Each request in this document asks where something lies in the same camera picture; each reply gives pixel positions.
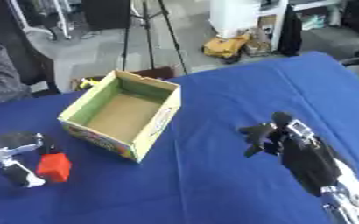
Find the blue tablecloth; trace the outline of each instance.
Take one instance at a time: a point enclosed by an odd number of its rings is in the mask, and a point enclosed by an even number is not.
[[[293,113],[359,172],[359,78],[309,53],[192,74],[183,106],[134,164],[69,136],[57,115],[81,93],[0,105],[0,133],[52,136],[73,162],[69,182],[17,189],[0,176],[0,223],[328,223],[276,157],[245,158],[241,126]],[[36,163],[34,153],[22,159]]]

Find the red cube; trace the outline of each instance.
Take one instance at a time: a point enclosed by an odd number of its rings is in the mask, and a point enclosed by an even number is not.
[[[64,153],[45,154],[39,161],[37,174],[49,178],[52,182],[66,182],[71,166]]]

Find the open cardboard box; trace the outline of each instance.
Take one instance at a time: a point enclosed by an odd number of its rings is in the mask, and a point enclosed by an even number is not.
[[[180,105],[180,85],[113,71],[59,120],[71,135],[140,162]]]

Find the robotic hand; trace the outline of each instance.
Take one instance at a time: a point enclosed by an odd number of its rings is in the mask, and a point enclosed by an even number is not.
[[[45,178],[41,178],[14,158],[17,154],[35,150],[42,156],[37,170],[40,176],[52,178],[53,175],[62,174],[63,178],[67,179],[70,162],[65,154],[57,152],[47,137],[40,133],[18,132],[0,136],[0,174],[17,186],[34,187],[45,184]]]
[[[359,180],[348,163],[300,120],[277,112],[273,122],[241,128],[251,144],[245,152],[259,151],[281,157],[282,164],[313,196],[336,224],[359,224]]]

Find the black stand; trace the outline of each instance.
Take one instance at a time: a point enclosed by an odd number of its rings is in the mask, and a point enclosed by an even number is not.
[[[128,24],[126,26],[126,30],[125,30],[125,35],[124,35],[124,45],[123,45],[123,70],[125,70],[126,68],[126,60],[127,60],[127,56],[128,56],[128,44],[129,44],[129,34],[130,34],[130,21],[131,18],[140,18],[144,21],[144,28],[145,28],[145,32],[147,35],[147,42],[148,42],[148,49],[149,49],[149,53],[150,53],[150,63],[151,63],[151,69],[155,69],[155,61],[154,61],[154,57],[153,57],[153,50],[152,50],[152,43],[151,43],[151,19],[163,15],[165,17],[165,22],[167,23],[167,27],[169,28],[169,32],[170,35],[172,36],[172,42],[174,43],[174,47],[175,50],[177,51],[177,54],[179,56],[179,61],[182,65],[182,68],[184,70],[184,73],[187,74],[187,68],[185,67],[185,63],[184,63],[184,59],[182,58],[182,54],[180,52],[180,44],[178,43],[175,34],[174,34],[174,30],[172,29],[172,24],[170,22],[170,19],[168,17],[169,12],[166,9],[165,5],[163,4],[163,0],[158,0],[159,2],[159,6],[161,11],[150,15],[148,13],[148,5],[147,5],[147,1],[143,1],[143,15],[142,16],[137,16],[137,15],[133,15],[130,13],[130,5],[129,5],[129,10],[128,10]]]

